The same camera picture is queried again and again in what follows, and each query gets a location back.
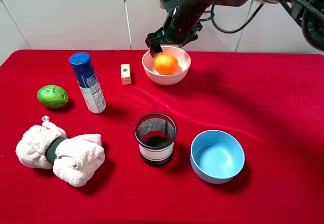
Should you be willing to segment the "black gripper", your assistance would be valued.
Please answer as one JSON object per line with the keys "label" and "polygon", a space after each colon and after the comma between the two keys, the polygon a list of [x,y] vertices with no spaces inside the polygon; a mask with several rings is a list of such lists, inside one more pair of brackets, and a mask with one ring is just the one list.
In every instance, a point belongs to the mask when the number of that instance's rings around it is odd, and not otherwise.
{"label": "black gripper", "polygon": [[197,39],[197,32],[202,29],[198,21],[203,14],[203,6],[190,6],[184,0],[168,11],[163,26],[147,35],[145,43],[150,48],[151,57],[156,57],[163,50],[161,45],[185,46]]}

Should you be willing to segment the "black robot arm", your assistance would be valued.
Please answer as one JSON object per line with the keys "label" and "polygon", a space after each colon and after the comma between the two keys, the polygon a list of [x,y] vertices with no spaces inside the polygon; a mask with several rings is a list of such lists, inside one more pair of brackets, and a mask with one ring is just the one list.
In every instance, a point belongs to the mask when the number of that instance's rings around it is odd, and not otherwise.
{"label": "black robot arm", "polygon": [[292,19],[301,27],[307,42],[314,48],[323,50],[323,0],[254,0],[259,7],[251,17],[235,30],[221,29],[215,22],[216,5],[239,7],[248,0],[159,0],[168,15],[163,26],[146,37],[146,45],[151,57],[161,53],[162,45],[177,45],[183,47],[197,40],[197,32],[202,29],[204,19],[201,16],[208,13],[207,20],[222,33],[232,34],[243,30],[257,15],[264,4],[280,3]]}

